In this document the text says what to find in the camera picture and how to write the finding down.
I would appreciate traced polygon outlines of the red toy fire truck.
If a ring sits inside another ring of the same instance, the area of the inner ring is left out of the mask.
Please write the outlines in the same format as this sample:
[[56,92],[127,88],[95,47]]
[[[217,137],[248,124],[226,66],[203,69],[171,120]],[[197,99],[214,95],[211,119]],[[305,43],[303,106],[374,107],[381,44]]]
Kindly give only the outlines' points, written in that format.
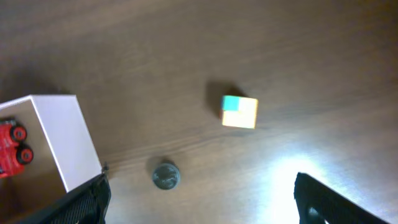
[[15,119],[1,120],[1,178],[5,179],[25,170],[34,160],[34,152],[25,143],[27,129]]

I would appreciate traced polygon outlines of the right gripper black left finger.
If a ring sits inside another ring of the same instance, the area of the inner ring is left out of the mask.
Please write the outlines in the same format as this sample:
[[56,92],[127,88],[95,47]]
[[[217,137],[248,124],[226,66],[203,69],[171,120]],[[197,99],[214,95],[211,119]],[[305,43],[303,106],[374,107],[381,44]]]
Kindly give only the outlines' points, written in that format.
[[53,205],[18,221],[19,224],[105,224],[111,200],[107,175],[102,173],[73,189]]

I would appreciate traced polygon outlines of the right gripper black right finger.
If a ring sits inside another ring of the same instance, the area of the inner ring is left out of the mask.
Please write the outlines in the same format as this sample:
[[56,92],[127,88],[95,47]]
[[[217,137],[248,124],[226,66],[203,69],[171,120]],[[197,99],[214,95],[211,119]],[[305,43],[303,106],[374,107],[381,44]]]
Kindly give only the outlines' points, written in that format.
[[300,224],[387,223],[305,173],[297,174],[294,199]]

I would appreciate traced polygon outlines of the multicolour puzzle cube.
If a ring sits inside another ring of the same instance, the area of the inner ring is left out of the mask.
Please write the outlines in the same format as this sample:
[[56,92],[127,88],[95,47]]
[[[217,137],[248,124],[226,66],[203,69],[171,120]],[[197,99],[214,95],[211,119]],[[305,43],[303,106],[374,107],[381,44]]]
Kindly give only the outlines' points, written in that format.
[[254,129],[256,127],[258,99],[225,95],[221,102],[223,126]]

